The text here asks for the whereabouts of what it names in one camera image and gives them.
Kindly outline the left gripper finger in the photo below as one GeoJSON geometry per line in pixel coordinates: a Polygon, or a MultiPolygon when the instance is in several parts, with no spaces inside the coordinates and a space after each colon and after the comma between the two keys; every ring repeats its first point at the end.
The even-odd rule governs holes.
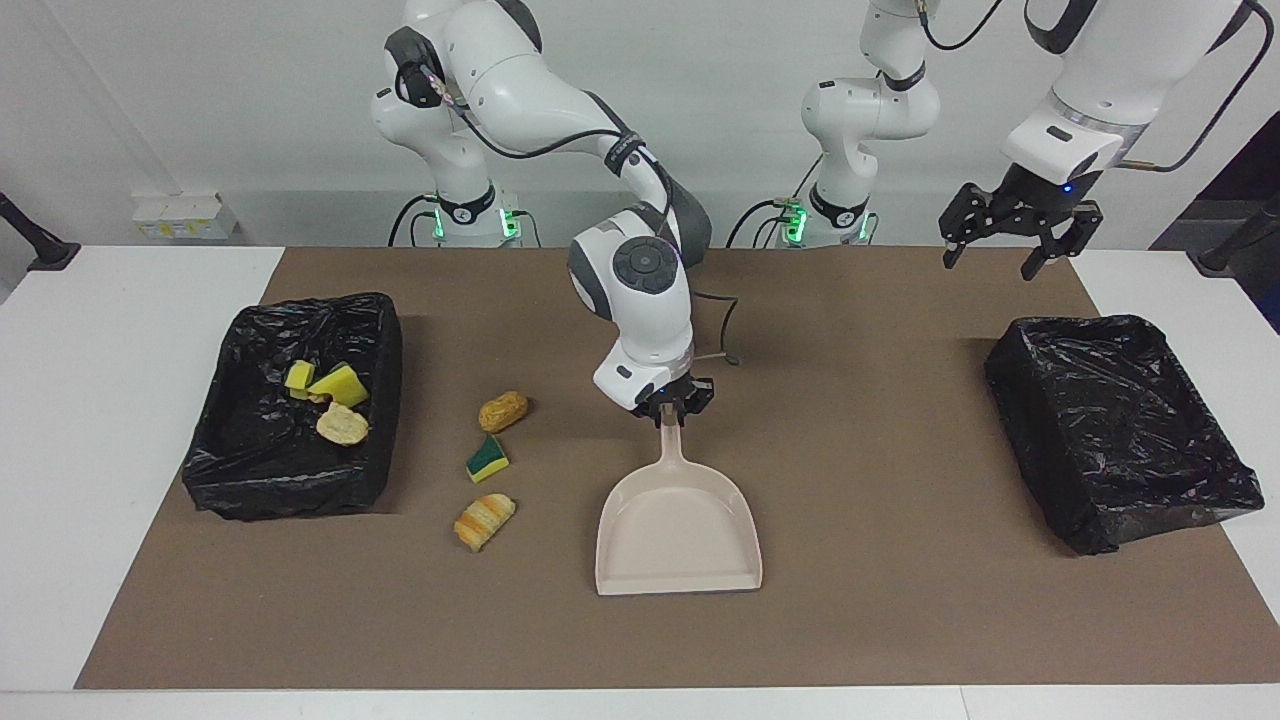
{"type": "Polygon", "coordinates": [[[995,191],[963,184],[942,211],[943,266],[954,269],[969,243],[1004,233],[1005,219],[995,191]]]}
{"type": "Polygon", "coordinates": [[[1060,258],[1078,256],[1103,220],[1100,205],[1092,200],[1078,204],[1069,214],[1034,211],[1030,217],[1039,246],[1021,264],[1024,281],[1033,281],[1046,265],[1060,258]]]}

